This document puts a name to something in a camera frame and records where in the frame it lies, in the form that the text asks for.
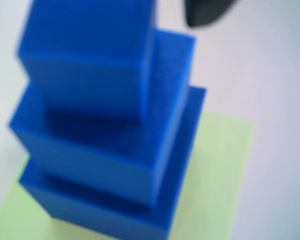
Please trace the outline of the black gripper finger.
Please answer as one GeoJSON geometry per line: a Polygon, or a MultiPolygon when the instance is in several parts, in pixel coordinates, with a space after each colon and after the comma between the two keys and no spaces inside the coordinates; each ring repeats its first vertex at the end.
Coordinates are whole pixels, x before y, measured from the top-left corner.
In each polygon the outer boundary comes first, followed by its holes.
{"type": "Polygon", "coordinates": [[[190,28],[209,26],[220,20],[237,0],[185,0],[185,20],[190,28]]]}

